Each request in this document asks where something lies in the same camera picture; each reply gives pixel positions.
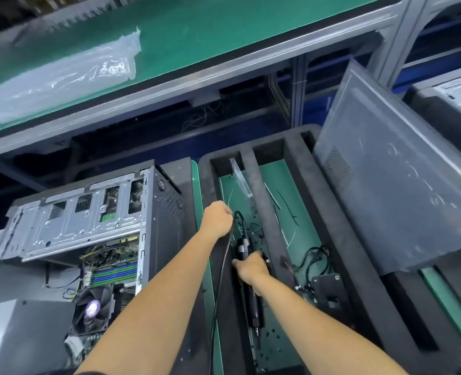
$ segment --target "cooling fan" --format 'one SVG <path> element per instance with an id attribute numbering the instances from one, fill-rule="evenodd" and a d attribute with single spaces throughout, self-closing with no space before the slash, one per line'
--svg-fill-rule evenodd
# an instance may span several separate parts
<path id="1" fill-rule="evenodd" d="M 72 327 L 76 334 L 90 334 L 107 329 L 114 304 L 111 286 L 85 289 L 76 301 L 72 318 Z"/>

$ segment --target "forearm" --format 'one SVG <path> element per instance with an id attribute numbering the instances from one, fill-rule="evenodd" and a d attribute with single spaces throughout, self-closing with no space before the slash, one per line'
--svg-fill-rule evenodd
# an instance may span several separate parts
<path id="1" fill-rule="evenodd" d="M 78 372 L 170 373 L 189 323 L 214 234 L 200 231 L 130 302 Z M 128 351 L 119 347 L 128 346 Z"/>
<path id="2" fill-rule="evenodd" d="M 311 373 L 406 374 L 377 346 L 316 309 L 273 277 L 261 275 L 253 287 L 272 309 Z"/>

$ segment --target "person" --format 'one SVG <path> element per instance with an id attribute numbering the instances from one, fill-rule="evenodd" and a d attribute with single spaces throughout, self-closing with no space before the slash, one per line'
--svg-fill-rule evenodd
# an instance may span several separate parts
<path id="1" fill-rule="evenodd" d="M 128 304 L 75 374 L 169 374 L 211 250 L 232 224 L 232 211 L 222 201 L 208 206 L 199 232 Z M 380 348 L 270 276 L 259 252 L 233 265 L 272 309 L 312 374 L 406 374 Z"/>

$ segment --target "memory slot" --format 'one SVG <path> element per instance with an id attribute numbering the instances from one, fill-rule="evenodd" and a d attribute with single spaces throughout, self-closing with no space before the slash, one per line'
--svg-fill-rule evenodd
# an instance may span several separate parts
<path id="1" fill-rule="evenodd" d="M 136 268 L 132 268 L 131 270 L 120 271 L 120 272 L 112 273 L 112 274 L 108 274 L 108 275 L 102 275 L 102 276 L 99 276 L 99 277 L 93 276 L 91 278 L 91 281 L 92 282 L 101 282 L 103 280 L 111 279 L 111 278 L 114 278 L 114 277 L 122 277 L 122 276 L 125 276 L 125 275 L 132 275 L 132 274 L 136 274 Z"/>
<path id="2" fill-rule="evenodd" d="M 100 282 L 92 282 L 91 283 L 91 287 L 98 287 L 100 285 L 107 285 L 107 284 L 111 284 L 111 283 L 117 283 L 117 282 L 121 282 L 123 280 L 129 280 L 129 279 L 136 279 L 136 274 L 134 274 L 133 276 L 132 275 L 126 275 L 126 276 L 123 276 L 123 277 L 114 277 L 112 279 L 108 279 L 108 280 L 101 280 Z"/>
<path id="3" fill-rule="evenodd" d="M 108 270 L 94 272 L 94 276 L 108 275 L 110 273 L 122 272 L 122 271 L 126 271 L 126 270 L 129 270 L 131 268 L 136 268 L 136 267 L 137 267 L 137 264 L 133 263 L 131 265 L 125 265 L 125 266 L 120 266 L 120 267 L 109 268 Z"/>

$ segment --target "black electric screwdriver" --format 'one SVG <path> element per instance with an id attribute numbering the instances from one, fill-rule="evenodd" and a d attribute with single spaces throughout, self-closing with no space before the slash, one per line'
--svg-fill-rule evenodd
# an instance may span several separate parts
<path id="1" fill-rule="evenodd" d="M 245 260 L 253 252 L 252 245 L 246 234 L 246 228 L 243 227 L 242 237 L 238 239 L 237 255 L 239 260 Z M 253 288 L 243 282 L 243 291 L 245 293 L 246 318 L 248 326 L 252 328 L 257 337 L 260 338 L 260 329 L 264 327 L 264 311 L 260 297 L 253 291 Z"/>

